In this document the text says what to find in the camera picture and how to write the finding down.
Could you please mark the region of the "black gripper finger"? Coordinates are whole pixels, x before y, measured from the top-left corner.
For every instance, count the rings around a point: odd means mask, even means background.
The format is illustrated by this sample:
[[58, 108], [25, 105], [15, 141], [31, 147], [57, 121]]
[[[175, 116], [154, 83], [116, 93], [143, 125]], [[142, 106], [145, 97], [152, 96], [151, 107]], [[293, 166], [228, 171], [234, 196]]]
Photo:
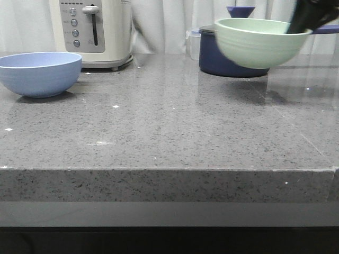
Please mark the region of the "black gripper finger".
[[315, 29], [338, 18], [338, 1], [306, 0], [297, 1], [287, 34], [304, 33]]

